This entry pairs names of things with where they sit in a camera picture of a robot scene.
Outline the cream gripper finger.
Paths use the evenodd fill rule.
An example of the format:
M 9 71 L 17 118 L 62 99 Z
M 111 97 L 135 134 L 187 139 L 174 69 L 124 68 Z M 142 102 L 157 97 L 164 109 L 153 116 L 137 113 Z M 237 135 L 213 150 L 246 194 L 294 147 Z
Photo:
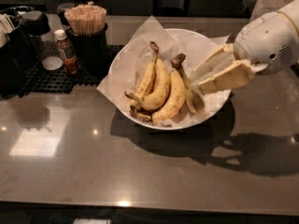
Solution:
M 207 78 L 197 82 L 197 89 L 203 94 L 233 90 L 248 85 L 255 75 L 269 66 L 268 63 L 252 64 L 250 60 L 236 60 L 219 71 L 213 71 Z
M 223 44 L 214 52 L 209 54 L 200 64 L 198 64 L 190 74 L 190 80 L 196 80 L 203 75 L 212 72 L 221 64 L 227 64 L 235 59 L 233 45 Z

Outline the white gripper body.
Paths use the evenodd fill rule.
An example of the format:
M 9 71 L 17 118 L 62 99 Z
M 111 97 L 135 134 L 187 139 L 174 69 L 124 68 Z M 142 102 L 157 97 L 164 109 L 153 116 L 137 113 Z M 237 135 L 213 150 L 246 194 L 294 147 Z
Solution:
M 276 11 L 263 14 L 237 35 L 234 51 L 238 59 L 252 64 L 268 63 L 259 73 L 271 75 L 299 60 L 299 13 Z

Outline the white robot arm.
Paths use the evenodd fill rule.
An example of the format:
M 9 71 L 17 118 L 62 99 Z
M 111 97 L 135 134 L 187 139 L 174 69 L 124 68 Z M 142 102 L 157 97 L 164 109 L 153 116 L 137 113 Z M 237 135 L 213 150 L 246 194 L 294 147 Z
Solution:
M 247 85 L 257 74 L 272 75 L 299 61 L 299 0 L 263 14 L 235 41 L 211 52 L 189 76 L 201 94 Z

